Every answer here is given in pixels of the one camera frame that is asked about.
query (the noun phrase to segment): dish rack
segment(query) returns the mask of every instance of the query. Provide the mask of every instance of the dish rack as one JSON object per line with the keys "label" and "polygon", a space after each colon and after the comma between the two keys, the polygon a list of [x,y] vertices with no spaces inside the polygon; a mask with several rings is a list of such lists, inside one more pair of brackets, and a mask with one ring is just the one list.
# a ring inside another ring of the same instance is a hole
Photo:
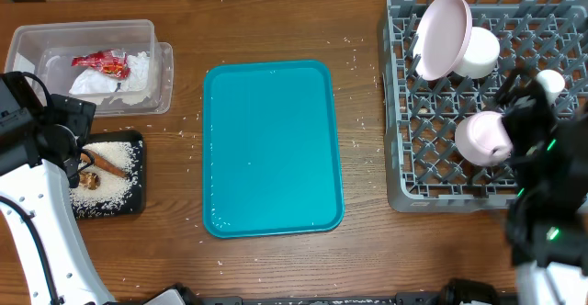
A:
{"label": "dish rack", "polygon": [[505,209],[516,199],[513,171],[505,164],[480,169],[465,161],[454,142],[456,127],[490,104],[518,62],[564,75],[566,88],[554,108],[559,118],[570,118],[588,98],[588,0],[466,0],[473,26],[500,41],[496,67],[482,79],[452,73],[427,82],[415,72],[420,56],[413,58],[413,48],[433,1],[387,0],[378,26],[389,203],[408,212]]}

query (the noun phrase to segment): wood grain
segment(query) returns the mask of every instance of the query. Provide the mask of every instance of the wood grain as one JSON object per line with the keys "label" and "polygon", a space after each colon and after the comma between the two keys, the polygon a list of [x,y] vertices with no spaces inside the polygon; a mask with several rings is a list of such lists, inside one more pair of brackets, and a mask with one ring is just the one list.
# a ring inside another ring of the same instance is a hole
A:
{"label": "wood grain", "polygon": [[[14,30],[27,24],[147,18],[159,41],[174,48],[169,112],[96,119],[93,127],[93,132],[131,127],[144,135],[148,148],[145,211],[78,223],[98,274],[115,297],[147,299],[178,281],[201,296],[248,299],[391,295],[440,289],[451,277],[492,283],[499,290],[514,288],[510,249],[500,227],[485,213],[409,214],[388,204],[376,39],[384,6],[385,0],[0,6],[0,63]],[[324,62],[332,73],[345,218],[332,232],[215,239],[201,220],[200,98],[207,70],[223,63],[305,58]],[[28,303],[3,222],[0,239],[0,299],[4,304]]]}

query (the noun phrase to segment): red candy wrapper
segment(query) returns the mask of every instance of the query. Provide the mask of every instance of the red candy wrapper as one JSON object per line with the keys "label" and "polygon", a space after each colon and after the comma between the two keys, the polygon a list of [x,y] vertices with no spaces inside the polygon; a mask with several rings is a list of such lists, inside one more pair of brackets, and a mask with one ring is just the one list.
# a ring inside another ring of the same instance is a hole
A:
{"label": "red candy wrapper", "polygon": [[126,79],[130,73],[130,68],[127,65],[127,53],[119,49],[75,57],[72,60],[72,66],[89,66],[117,79]]}

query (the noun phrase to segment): black container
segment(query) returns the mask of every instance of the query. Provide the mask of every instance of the black container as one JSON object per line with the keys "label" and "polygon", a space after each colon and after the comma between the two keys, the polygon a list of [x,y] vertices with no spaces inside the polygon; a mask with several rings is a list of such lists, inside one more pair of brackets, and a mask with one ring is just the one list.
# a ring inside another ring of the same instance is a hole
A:
{"label": "black container", "polygon": [[94,207],[74,207],[73,215],[76,219],[101,218],[118,216],[121,214],[138,214],[145,209],[145,141],[136,130],[124,130],[90,135],[87,144],[111,141],[130,142],[133,152],[137,157],[137,163],[132,166],[131,172],[137,173],[137,184],[130,187],[124,203],[116,209],[102,209],[104,203],[97,203]]}

